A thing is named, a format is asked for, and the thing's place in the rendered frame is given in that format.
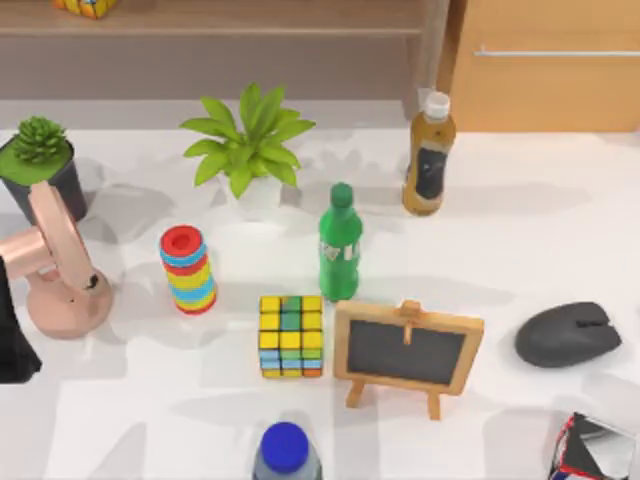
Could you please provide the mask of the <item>wooden open shelf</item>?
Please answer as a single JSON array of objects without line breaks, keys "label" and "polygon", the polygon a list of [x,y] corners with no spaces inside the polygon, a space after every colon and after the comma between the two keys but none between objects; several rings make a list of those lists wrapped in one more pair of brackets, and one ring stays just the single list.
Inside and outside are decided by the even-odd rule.
[{"label": "wooden open shelf", "polygon": [[452,0],[0,0],[0,99],[390,100],[435,83]]}]

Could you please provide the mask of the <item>clear bottle with blue cap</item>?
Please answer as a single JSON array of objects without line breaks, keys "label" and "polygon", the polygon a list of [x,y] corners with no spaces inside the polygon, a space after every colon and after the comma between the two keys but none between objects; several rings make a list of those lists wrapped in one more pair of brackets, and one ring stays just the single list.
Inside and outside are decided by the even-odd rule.
[{"label": "clear bottle with blue cap", "polygon": [[324,480],[320,457],[300,426],[281,421],[266,429],[252,480]]}]

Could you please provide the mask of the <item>succulent in black pot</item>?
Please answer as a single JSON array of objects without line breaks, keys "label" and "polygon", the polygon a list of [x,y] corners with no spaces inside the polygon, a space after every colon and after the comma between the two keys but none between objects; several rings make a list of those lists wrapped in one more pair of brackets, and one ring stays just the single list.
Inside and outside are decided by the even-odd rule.
[{"label": "succulent in black pot", "polygon": [[29,193],[41,181],[58,190],[76,221],[86,216],[88,206],[74,155],[66,130],[40,116],[22,120],[17,132],[0,146],[0,179],[31,224],[34,217]]}]

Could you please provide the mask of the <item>stack of coloured rings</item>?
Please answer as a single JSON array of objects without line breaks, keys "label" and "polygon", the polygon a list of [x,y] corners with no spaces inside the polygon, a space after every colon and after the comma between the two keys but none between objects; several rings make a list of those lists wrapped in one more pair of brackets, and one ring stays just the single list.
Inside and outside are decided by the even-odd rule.
[{"label": "stack of coloured rings", "polygon": [[199,315],[216,301],[209,251],[201,231],[192,225],[176,225],[160,238],[160,257],[176,307]]}]

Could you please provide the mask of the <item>black computer mouse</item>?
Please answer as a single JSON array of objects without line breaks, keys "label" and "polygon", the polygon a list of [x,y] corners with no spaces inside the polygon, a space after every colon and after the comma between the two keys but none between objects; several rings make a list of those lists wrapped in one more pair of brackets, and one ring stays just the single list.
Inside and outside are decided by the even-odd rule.
[{"label": "black computer mouse", "polygon": [[525,362],[540,368],[566,368],[622,345],[622,338],[604,308],[580,301],[543,310],[517,331],[514,348]]}]

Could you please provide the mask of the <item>wooden framed blackboard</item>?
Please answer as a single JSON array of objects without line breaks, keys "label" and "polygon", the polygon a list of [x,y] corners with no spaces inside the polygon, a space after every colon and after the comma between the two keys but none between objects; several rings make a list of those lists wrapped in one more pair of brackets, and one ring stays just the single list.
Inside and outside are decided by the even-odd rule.
[{"label": "wooden framed blackboard", "polygon": [[426,312],[419,302],[386,306],[342,300],[334,317],[333,375],[351,382],[345,404],[356,408],[364,388],[421,391],[430,419],[441,397],[462,394],[484,335],[476,317]]}]

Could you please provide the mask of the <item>green bottle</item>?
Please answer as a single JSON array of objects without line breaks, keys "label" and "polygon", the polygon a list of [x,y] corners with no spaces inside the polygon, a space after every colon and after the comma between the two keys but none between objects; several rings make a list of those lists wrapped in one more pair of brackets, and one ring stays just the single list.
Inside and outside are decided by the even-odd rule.
[{"label": "green bottle", "polygon": [[359,286],[363,223],[353,200],[349,184],[334,184],[329,207],[319,222],[319,286],[322,295],[332,302],[351,299]]}]

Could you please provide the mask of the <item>leafy plant in white pot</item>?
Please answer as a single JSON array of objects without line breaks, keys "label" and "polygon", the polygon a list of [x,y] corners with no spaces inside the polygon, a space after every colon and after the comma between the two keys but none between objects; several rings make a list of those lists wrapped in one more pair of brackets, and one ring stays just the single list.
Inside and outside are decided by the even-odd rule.
[{"label": "leafy plant in white pot", "polygon": [[203,96],[204,116],[182,121],[179,127],[203,137],[183,153],[200,159],[193,184],[200,187],[221,178],[227,193],[238,202],[249,195],[252,185],[274,179],[297,187],[298,156],[286,143],[314,129],[317,123],[283,105],[285,88],[263,92],[253,82],[240,95],[235,117],[219,98]]}]

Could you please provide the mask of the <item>wooden cupboard door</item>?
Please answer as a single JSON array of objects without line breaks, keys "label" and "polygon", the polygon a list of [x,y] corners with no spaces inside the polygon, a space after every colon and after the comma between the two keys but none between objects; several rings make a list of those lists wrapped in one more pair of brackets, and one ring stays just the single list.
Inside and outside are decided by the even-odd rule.
[{"label": "wooden cupboard door", "polygon": [[640,129],[640,58],[487,58],[640,50],[640,0],[450,0],[437,87],[462,132]]}]

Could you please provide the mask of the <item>brown bottle with white cap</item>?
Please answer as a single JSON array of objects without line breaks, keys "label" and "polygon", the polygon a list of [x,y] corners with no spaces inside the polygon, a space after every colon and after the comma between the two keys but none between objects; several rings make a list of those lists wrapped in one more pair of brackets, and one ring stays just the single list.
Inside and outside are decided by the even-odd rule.
[{"label": "brown bottle with white cap", "polygon": [[456,133],[449,96],[431,91],[410,125],[410,161],[402,188],[402,202],[409,213],[428,216],[440,208]]}]

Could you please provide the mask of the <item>colourful puzzle cube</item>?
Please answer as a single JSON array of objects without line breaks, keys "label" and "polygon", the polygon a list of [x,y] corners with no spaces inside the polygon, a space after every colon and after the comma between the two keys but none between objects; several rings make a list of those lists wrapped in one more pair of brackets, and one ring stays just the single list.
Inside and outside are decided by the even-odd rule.
[{"label": "colourful puzzle cube", "polygon": [[316,295],[260,298],[258,355],[264,378],[322,376],[323,306]]}]

